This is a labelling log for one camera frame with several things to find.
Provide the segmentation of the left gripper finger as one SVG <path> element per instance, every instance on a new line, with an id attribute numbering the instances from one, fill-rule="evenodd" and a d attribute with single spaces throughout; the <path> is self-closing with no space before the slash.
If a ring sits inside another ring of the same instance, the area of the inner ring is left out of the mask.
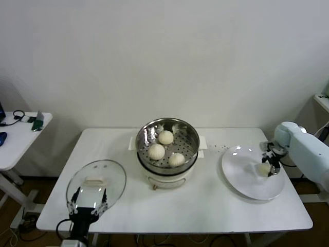
<path id="1" fill-rule="evenodd" d="M 93 203 L 94 210 L 92 214 L 95 216 L 101 216 L 108 210 L 106 188 L 102 189 L 101 192 L 103 192 L 102 196 Z"/>
<path id="2" fill-rule="evenodd" d="M 80 191 L 81 191 L 81 187 L 78 187 L 77 190 L 72 195 L 71 200 L 67 201 L 67 208 L 68 208 L 69 214 L 74 214 L 77 209 L 77 199 L 78 199 Z"/>

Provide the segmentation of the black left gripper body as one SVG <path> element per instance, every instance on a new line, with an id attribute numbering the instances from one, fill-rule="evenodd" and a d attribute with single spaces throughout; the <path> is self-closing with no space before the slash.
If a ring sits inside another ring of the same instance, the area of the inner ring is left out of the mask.
<path id="1" fill-rule="evenodd" d="M 86 240 L 90 225 L 98 221 L 99 214 L 92 207 L 78 207 L 69 218 L 73 223 L 69 239 Z"/>

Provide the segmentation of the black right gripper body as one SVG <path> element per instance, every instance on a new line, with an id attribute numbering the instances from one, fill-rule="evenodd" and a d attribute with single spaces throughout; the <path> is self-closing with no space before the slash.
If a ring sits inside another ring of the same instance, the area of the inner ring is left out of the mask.
<path id="1" fill-rule="evenodd" d="M 272 165 L 272 167 L 274 168 L 280 167 L 279 158 L 272 151 L 267 152 L 267 160 Z"/>

